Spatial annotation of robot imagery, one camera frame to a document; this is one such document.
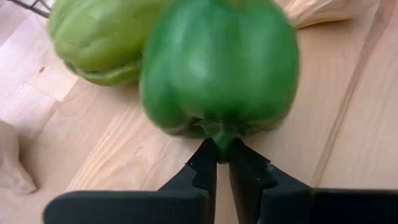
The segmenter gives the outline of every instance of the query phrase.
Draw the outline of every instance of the pepper stem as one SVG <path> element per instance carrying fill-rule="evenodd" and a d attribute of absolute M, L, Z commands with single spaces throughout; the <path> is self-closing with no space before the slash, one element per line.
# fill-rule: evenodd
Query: pepper stem
<path fill-rule="evenodd" d="M 220 131 L 213 136 L 213 140 L 218 147 L 218 163 L 225 164 L 229 160 L 229 145 L 236 137 L 231 131 L 228 131 L 224 123 L 220 123 Z"/>

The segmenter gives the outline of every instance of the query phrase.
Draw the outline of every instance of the wooden table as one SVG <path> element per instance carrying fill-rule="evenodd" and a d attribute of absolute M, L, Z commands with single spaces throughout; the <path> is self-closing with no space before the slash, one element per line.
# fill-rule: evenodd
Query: wooden table
<path fill-rule="evenodd" d="M 284 125 L 246 143 L 314 187 L 398 188 L 398 2 L 354 21 L 298 32 L 302 76 Z M 65 70 L 45 20 L 0 7 L 0 118 L 22 142 L 39 190 L 0 191 L 0 223 L 40 223 L 67 190 L 155 190 L 200 141 L 170 138 L 145 117 L 135 84 L 105 88 Z M 236 223 L 228 167 L 220 166 L 217 223 Z"/>

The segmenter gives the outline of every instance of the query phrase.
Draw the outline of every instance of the plastic bag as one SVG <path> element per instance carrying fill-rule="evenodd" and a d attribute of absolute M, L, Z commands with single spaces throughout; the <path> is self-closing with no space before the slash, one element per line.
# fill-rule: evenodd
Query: plastic bag
<path fill-rule="evenodd" d="M 276 0 L 296 28 L 358 17 L 379 0 Z"/>

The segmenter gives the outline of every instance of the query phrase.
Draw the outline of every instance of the bell pepper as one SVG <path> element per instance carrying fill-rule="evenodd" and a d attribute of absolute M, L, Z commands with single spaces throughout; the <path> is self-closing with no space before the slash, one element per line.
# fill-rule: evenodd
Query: bell pepper
<path fill-rule="evenodd" d="M 234 138 L 279 127 L 298 80 L 295 29 L 272 0 L 178 0 L 147 40 L 139 89 L 156 126 L 213 138 L 227 162 Z"/>
<path fill-rule="evenodd" d="M 65 65 L 89 82 L 134 81 L 150 28 L 169 0 L 57 0 L 48 32 Z"/>

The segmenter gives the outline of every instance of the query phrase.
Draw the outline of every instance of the green bell pepper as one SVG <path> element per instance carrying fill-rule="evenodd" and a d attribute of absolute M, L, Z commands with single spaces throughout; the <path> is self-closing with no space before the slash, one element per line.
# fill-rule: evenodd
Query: green bell pepper
<path fill-rule="evenodd" d="M 89 82 L 134 81 L 142 48 L 169 0 L 56 0 L 48 31 L 65 65 Z"/>
<path fill-rule="evenodd" d="M 178 0 L 147 40 L 139 88 L 154 124 L 213 138 L 226 162 L 234 138 L 279 126 L 298 80 L 295 30 L 272 0 Z"/>

